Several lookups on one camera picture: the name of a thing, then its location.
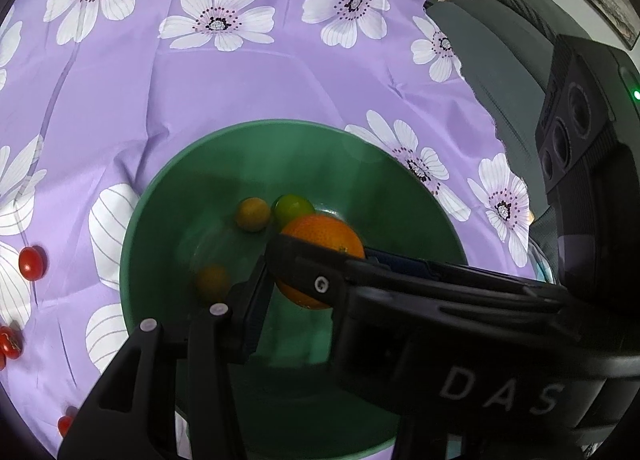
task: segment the purple tablecloth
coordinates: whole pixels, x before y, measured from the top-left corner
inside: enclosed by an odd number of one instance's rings
[[[118,272],[138,195],[230,124],[306,119],[368,140],[433,192],[471,265],[533,277],[526,188],[424,1],[15,1],[0,31],[0,316],[24,354],[0,380],[51,452],[126,338]],[[36,283],[17,271],[26,244],[48,255]]]

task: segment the bowl rim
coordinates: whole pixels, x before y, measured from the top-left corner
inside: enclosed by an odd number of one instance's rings
[[[227,126],[225,128],[215,130],[214,132],[208,133],[207,135],[204,135],[201,138],[195,140],[191,144],[187,145],[183,150],[180,150],[167,163],[165,163],[164,166],[162,166],[160,171],[158,171],[158,173],[153,177],[151,182],[146,186],[145,190],[142,192],[142,195],[140,195],[140,198],[138,199],[138,203],[136,204],[136,207],[133,210],[133,213],[129,220],[129,224],[127,225],[127,230],[125,232],[125,237],[122,244],[122,253],[120,255],[120,273],[118,278],[120,281],[120,304],[122,306],[122,315],[124,316],[125,326],[129,334],[132,332],[132,330],[136,326],[134,325],[134,322],[131,319],[132,310],[131,310],[130,293],[129,293],[129,267],[130,267],[131,249],[133,246],[133,236],[136,232],[135,229],[138,226],[138,222],[140,221],[140,215],[142,214],[142,211],[145,205],[148,203],[149,197],[156,190],[156,188],[158,187],[158,184],[178,164],[178,162],[180,162],[187,154],[191,153],[199,146],[203,144],[207,144],[209,141],[215,140],[216,138],[219,138],[220,136],[226,135],[228,133],[245,129],[247,126],[274,125],[274,124],[297,124],[297,125],[303,125],[303,126],[313,126],[315,128],[327,130],[329,132],[339,133],[345,136],[353,136],[358,140],[360,140],[362,143],[367,144],[366,141],[362,140],[356,135],[353,135],[353,133],[346,132],[345,130],[340,130],[338,128],[334,128],[333,126],[327,126],[326,124],[319,124],[318,122],[312,122],[309,120],[297,120],[297,119],[259,119],[259,120],[249,120],[247,122],[240,122],[239,124],[232,124],[231,126]],[[380,148],[376,148],[376,149],[384,153],[389,158],[395,160],[401,169],[404,169],[406,172],[410,173],[413,176],[413,174],[409,170],[407,170],[400,162],[398,162],[393,156],[389,155],[386,151],[381,150]],[[456,240],[458,250],[460,252],[460,255],[463,261],[465,262],[465,264],[468,263],[465,249],[462,246],[462,242],[460,242],[460,237],[458,236],[458,232],[455,230],[453,223],[444,212],[443,212],[443,216],[449,223],[451,233],[453,234],[453,237]],[[185,414],[181,410],[179,411],[177,406],[176,406],[176,411],[178,411],[180,416],[182,416],[186,420]],[[383,450],[388,449],[389,447],[394,445],[395,441],[396,439],[395,437],[393,437],[378,445],[369,447],[368,449],[359,451],[357,453],[344,455],[344,456],[331,457],[327,459],[317,459],[317,460],[361,460],[363,458],[367,458],[369,456],[375,455],[376,453],[379,453]],[[266,460],[266,457],[263,457],[260,454],[253,454],[253,455],[256,460]]]

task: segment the screw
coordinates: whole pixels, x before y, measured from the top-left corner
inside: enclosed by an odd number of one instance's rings
[[[158,322],[155,319],[145,319],[142,323],[140,323],[140,329],[143,332],[151,332],[152,330],[155,330],[156,327],[158,326]]]
[[[324,276],[318,276],[314,281],[314,287],[320,294],[324,294],[329,290],[329,280]]]
[[[229,307],[224,303],[216,303],[209,307],[209,313],[211,315],[225,315],[229,311]]]

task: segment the camera lens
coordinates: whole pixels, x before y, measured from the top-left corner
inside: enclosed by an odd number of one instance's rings
[[[556,125],[554,126],[554,132],[551,136],[551,140],[554,146],[554,151],[562,163],[562,166],[568,166],[569,161],[571,160],[569,136],[567,135],[564,124],[559,119],[556,119]]]
[[[591,127],[591,108],[584,90],[576,83],[572,83],[569,90],[569,113],[576,133],[585,138]]]
[[[554,175],[554,163],[551,160],[551,155],[548,151],[542,154],[542,171],[547,178],[551,178]]]

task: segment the black camera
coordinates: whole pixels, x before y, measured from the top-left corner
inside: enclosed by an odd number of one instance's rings
[[[556,211],[561,283],[640,314],[640,77],[622,50],[559,36],[536,145]]]

